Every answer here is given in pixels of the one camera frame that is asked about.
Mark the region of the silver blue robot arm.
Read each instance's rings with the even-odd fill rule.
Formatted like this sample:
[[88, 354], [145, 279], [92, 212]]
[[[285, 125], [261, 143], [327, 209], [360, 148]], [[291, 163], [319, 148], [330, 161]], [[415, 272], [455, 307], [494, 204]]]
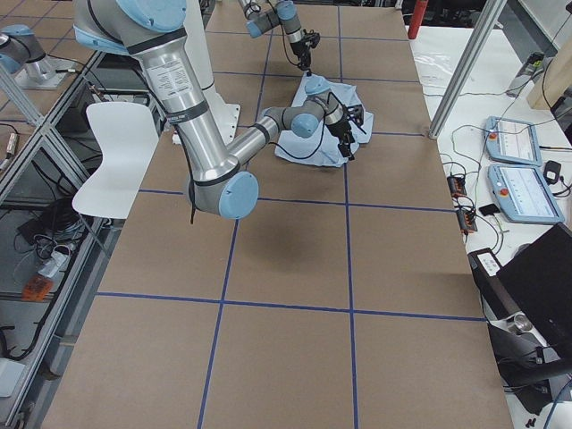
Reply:
[[204, 21], [196, 1], [76, 1], [77, 41], [96, 51], [136, 59], [149, 91], [176, 130], [189, 166], [189, 201], [228, 219], [251, 213], [257, 178], [244, 164], [285, 130], [307, 139], [324, 126], [352, 159], [352, 128], [364, 121], [362, 105], [346, 106], [322, 77], [310, 75], [302, 105], [271, 107], [237, 135], [238, 105], [215, 90]]
[[312, 50], [320, 42], [320, 34], [313, 29], [304, 29], [301, 25], [297, 6], [293, 1], [267, 1], [269, 7], [264, 9], [258, 1], [239, 0], [240, 8], [246, 19], [246, 28], [252, 38], [259, 38], [268, 31], [280, 27], [283, 46], [290, 44], [297, 60], [293, 62], [288, 55], [287, 60], [303, 71], [312, 75]]

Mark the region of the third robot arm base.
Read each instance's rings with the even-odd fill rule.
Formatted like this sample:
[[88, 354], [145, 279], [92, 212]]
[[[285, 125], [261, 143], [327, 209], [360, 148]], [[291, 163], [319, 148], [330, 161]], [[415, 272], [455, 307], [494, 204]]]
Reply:
[[35, 33], [26, 25], [1, 29], [1, 65], [21, 88], [56, 89], [70, 71], [73, 60], [49, 56]]

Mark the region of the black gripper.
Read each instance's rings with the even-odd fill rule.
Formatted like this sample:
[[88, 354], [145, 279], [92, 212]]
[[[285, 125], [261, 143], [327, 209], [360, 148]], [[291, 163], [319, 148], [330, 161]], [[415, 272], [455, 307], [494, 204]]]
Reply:
[[288, 34], [293, 54], [298, 58], [300, 69], [305, 74], [311, 74], [311, 50], [316, 48], [320, 42], [319, 32], [306, 29], [298, 29]]
[[355, 159], [351, 148], [351, 145], [355, 143], [350, 126], [352, 122], [360, 130], [363, 130], [361, 128], [364, 123], [364, 107], [362, 105], [345, 106], [338, 103], [336, 108], [324, 117], [326, 128], [339, 140], [338, 149], [348, 161]]

